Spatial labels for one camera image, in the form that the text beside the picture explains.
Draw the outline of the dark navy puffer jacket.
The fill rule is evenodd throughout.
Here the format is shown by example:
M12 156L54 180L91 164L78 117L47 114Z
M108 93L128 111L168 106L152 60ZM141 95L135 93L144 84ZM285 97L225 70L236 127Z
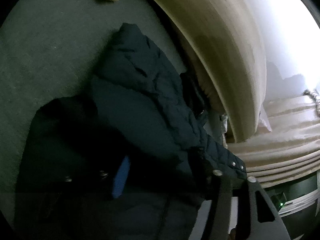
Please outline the dark navy puffer jacket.
M18 239L188 239L209 179L246 178L242 160L204 129L199 100L135 24L112 36L89 84L35 114L16 184ZM67 185L127 156L123 194Z

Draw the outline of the beige pleated curtain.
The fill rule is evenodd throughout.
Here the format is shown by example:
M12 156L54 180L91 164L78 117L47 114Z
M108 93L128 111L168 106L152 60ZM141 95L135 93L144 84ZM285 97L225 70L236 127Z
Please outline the beige pleated curtain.
M265 102L272 131L229 143L228 149L246 165L248 176L263 188L319 170L319 93Z

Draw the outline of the grey bed sheet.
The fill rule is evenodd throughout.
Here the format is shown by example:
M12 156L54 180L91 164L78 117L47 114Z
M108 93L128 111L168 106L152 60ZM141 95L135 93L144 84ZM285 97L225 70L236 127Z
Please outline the grey bed sheet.
M19 0L1 26L1 211L14 217L15 184L30 123L87 81L112 33L134 23L185 71L174 29L153 0Z

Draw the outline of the beige upholstered headboard cushion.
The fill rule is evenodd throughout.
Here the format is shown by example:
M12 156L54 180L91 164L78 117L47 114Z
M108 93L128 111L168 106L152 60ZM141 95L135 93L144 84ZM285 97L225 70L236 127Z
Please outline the beige upholstered headboard cushion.
M266 94L266 54L245 0L154 0L176 25L209 75L235 141L258 127Z

